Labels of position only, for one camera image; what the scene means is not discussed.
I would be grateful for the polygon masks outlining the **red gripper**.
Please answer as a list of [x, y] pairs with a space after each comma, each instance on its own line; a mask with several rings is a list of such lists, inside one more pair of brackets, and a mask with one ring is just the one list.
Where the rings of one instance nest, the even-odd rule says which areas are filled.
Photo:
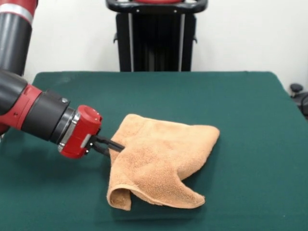
[[[73, 159], [81, 158], [88, 152], [87, 146], [93, 136], [93, 142], [90, 144], [91, 149], [104, 156], [110, 156], [109, 149], [118, 152], [124, 150], [125, 147], [123, 145], [97, 135], [102, 119], [102, 116], [95, 109], [87, 105], [80, 105], [58, 145], [60, 154]], [[99, 143], [105, 144], [108, 147], [102, 147]]]

